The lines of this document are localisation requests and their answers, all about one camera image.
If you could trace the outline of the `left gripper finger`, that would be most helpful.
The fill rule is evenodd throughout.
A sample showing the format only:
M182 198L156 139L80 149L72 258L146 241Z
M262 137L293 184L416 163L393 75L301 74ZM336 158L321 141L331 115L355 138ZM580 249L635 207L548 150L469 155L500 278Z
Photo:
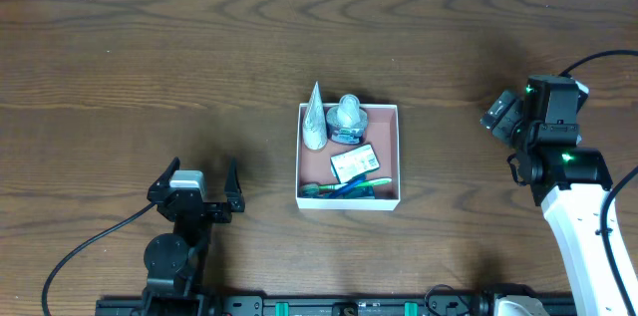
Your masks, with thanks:
M147 200L149 202L164 202L172 194L170 180L173 175L179 170L179 167L180 160L178 157L175 157L170 162L166 170L149 187L147 194Z
M238 179L237 162L235 158L230 162L224 186L224 194L232 212L245 211L245 200Z

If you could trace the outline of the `green white toothbrush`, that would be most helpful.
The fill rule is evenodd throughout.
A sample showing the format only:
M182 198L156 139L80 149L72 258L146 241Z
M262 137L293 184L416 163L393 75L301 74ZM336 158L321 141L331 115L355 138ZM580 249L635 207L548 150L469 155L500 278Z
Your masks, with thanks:
M349 187L350 189L356 187L369 187L369 186L379 186L389 184L392 181L390 177L380 177L374 178L370 180L364 179L354 179L352 181L348 181L345 183L336 183L336 184L317 184L317 183L308 183L302 185L299 189L299 192L304 197L311 197L315 195L319 195L321 193L329 193L337 191L343 187Z

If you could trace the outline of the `red green toothpaste tube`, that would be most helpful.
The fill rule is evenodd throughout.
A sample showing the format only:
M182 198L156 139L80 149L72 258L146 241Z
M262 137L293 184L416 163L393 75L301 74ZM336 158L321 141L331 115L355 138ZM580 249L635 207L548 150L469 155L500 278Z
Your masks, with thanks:
M355 187L339 195L336 195L335 190L304 190L300 192L300 197L319 199L374 199L375 192L371 186Z

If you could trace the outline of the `white lotion tube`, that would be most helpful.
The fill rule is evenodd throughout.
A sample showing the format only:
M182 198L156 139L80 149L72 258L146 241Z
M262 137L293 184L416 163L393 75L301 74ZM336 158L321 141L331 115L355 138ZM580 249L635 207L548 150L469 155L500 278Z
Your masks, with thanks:
M320 151L327 145L327 127L319 84L315 83L302 121L304 145L311 151Z

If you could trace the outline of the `green white soap box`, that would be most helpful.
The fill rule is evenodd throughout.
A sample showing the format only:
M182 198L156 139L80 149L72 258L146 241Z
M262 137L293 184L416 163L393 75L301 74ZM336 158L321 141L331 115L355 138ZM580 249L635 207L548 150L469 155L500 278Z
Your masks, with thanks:
M348 152L330 157L333 174L340 183L377 170L380 163L371 145L363 145Z

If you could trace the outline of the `blue disposable razor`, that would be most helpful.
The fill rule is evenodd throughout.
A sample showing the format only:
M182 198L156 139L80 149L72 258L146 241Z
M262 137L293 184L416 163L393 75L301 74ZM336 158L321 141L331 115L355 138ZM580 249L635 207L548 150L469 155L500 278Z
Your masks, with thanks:
M348 181L344 186L334 190L327 195L328 199L360 199L369 198L371 191L369 187L363 186L362 183L366 180L364 174L358 175Z

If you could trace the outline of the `blue soap pump bottle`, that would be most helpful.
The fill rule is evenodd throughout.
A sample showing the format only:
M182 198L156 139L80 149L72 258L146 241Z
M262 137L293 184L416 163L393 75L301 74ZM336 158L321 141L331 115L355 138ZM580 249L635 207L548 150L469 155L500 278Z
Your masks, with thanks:
M360 107L359 99L352 94L344 95L337 106L326 114L328 137L343 145L359 145L363 142L368 127L367 113Z

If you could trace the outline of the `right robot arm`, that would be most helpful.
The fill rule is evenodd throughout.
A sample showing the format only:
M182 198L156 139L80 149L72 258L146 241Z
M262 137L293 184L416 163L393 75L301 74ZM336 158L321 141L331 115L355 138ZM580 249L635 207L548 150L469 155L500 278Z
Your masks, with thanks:
M580 315L634 315L637 275L615 211L618 192L602 153L580 146L577 115L589 90L569 77L528 78L504 91L480 122L512 148L514 182L529 187L558 244Z

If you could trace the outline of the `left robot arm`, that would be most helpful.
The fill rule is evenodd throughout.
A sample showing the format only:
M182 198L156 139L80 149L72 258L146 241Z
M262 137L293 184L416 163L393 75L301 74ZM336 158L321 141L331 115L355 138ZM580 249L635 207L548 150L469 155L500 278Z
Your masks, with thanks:
M155 237L146 247L148 271L139 316L221 315L223 302L203 285L203 273L215 224L229 223L245 210L236 161L230 162L225 201L206 201L206 183L199 170L184 170L174 158L150 186L148 201L168 221L171 233Z

